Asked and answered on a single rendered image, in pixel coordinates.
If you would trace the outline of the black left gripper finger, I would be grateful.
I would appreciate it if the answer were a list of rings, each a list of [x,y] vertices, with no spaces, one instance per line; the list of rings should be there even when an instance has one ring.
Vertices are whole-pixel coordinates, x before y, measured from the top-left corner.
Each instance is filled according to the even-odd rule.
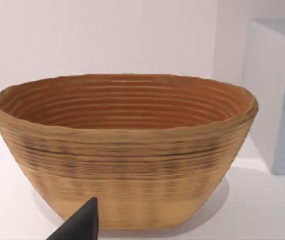
[[[99,214],[98,198],[90,198],[47,240],[98,240]]]

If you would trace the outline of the brown woven basket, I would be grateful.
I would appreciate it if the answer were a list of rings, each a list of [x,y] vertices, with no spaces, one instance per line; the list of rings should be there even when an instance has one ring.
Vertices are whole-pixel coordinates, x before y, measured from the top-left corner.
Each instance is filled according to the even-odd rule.
[[[0,91],[0,135],[62,219],[96,197],[103,229],[165,229],[213,194],[258,110],[246,88],[196,76],[58,76]]]

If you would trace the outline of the pale microwave oven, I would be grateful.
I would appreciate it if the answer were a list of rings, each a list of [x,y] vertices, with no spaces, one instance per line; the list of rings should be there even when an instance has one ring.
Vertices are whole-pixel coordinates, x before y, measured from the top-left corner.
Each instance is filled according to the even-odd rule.
[[[250,137],[269,171],[285,175],[285,19],[250,23],[242,85],[258,101]]]

